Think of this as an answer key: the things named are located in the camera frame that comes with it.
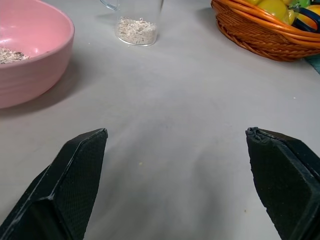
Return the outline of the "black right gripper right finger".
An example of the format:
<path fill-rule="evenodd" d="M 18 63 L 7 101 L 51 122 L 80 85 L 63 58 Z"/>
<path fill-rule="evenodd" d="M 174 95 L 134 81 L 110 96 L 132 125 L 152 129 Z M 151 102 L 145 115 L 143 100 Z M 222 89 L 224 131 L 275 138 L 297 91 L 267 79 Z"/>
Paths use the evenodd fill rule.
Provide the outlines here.
<path fill-rule="evenodd" d="M 320 158 L 301 140 L 250 127 L 256 192 L 282 240 L 320 238 Z"/>

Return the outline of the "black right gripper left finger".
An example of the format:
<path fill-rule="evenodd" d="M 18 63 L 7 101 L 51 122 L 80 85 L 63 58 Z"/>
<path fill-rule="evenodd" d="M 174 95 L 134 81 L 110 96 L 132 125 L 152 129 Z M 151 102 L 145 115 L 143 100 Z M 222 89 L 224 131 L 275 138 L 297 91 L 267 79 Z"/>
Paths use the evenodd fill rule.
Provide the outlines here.
<path fill-rule="evenodd" d="M 27 187 L 0 226 L 2 240 L 82 240 L 96 201 L 108 132 L 78 135 Z"/>

